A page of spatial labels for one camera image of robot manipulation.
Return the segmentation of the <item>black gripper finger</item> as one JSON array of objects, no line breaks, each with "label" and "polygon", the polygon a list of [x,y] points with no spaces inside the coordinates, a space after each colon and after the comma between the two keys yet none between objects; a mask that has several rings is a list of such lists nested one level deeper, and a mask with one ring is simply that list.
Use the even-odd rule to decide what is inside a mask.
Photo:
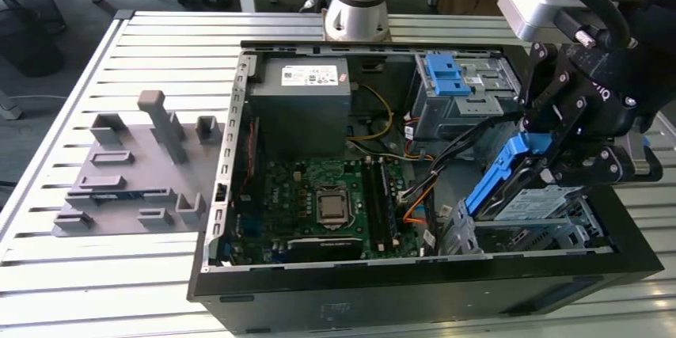
[{"label": "black gripper finger", "polygon": [[591,187],[625,183],[657,182],[663,179],[663,165],[649,146],[639,154],[622,146],[605,146],[583,161],[561,158],[546,168],[553,183],[562,187]]},{"label": "black gripper finger", "polygon": [[525,108],[521,129],[530,134],[550,135],[557,145],[589,143],[587,77],[573,60],[575,50],[570,44],[558,47],[535,42],[519,92]]}]

